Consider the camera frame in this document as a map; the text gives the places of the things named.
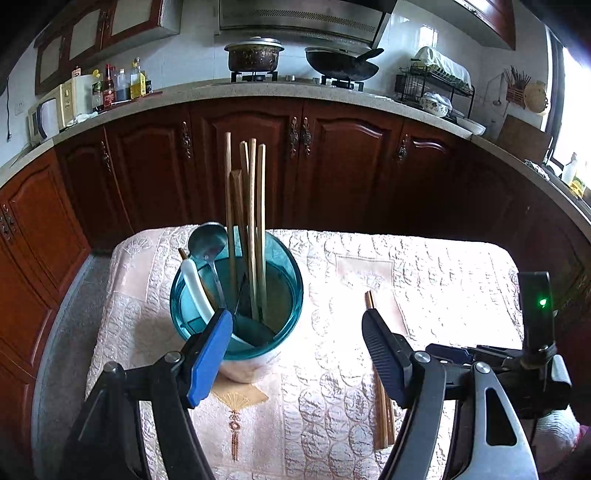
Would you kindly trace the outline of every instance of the range hood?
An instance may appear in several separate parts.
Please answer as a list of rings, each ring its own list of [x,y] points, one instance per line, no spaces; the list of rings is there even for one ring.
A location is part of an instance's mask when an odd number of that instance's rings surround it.
[[[397,0],[220,0],[220,30],[286,33],[376,48]]]

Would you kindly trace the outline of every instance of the granite countertop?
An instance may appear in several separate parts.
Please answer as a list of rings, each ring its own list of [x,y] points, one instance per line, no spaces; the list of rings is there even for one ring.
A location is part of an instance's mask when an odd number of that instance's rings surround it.
[[[84,132],[85,130],[98,127],[99,125],[103,125],[127,115],[151,110],[152,108],[174,105],[176,103],[192,102],[194,100],[244,96],[279,96],[330,100],[333,102],[374,108],[376,110],[394,113],[396,115],[401,115],[406,118],[411,118],[432,125],[433,127],[457,135],[460,138],[469,140],[493,154],[501,161],[504,161],[507,165],[519,171],[529,181],[533,182],[569,216],[569,218],[583,232],[585,237],[591,242],[591,209],[589,209],[584,202],[579,201],[574,195],[572,195],[568,188],[560,184],[559,180],[557,180],[559,185],[547,181],[533,169],[526,166],[521,160],[484,138],[472,135],[468,130],[448,122],[447,120],[437,118],[430,113],[396,102],[386,96],[293,82],[230,83],[228,80],[206,80],[204,82],[186,83],[165,88],[162,90],[161,94],[149,96],[136,102],[117,107],[109,112],[88,119],[81,124],[74,125],[41,144],[39,147],[31,150],[21,158],[17,158],[16,160],[13,158],[8,161],[5,165],[0,167],[0,187],[43,152],[49,150],[60,142]]]

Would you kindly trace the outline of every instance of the cutting board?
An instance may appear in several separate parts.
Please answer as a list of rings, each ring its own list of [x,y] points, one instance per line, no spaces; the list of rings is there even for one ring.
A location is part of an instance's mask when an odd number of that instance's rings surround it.
[[[523,120],[507,115],[496,144],[520,160],[542,165],[552,135],[538,130]]]

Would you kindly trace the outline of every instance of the microwave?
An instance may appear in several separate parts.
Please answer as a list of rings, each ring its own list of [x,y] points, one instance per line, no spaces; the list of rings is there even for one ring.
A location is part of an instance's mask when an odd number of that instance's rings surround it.
[[[55,99],[55,117],[58,132],[73,124],[81,113],[92,113],[92,75],[72,77],[44,95],[28,111],[29,132],[33,146],[47,140],[53,132],[53,106],[48,103]]]

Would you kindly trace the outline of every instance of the gas stove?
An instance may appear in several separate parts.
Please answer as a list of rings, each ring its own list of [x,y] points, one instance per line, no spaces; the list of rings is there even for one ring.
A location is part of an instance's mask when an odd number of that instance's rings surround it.
[[[296,77],[295,75],[281,75],[279,76],[277,72],[232,72],[230,77],[231,83],[239,83],[239,82],[257,82],[257,83],[265,83],[265,82],[281,82],[281,83],[303,83],[307,85],[319,85],[319,86],[327,86],[327,87],[334,87],[334,88],[344,88],[346,90],[354,90],[356,92],[363,92],[363,82],[347,82],[344,80],[336,80],[331,79],[326,76],[322,77],[314,77],[314,78],[304,78],[304,77]]]
[[[232,72],[230,82],[276,82],[278,80],[277,72]]]

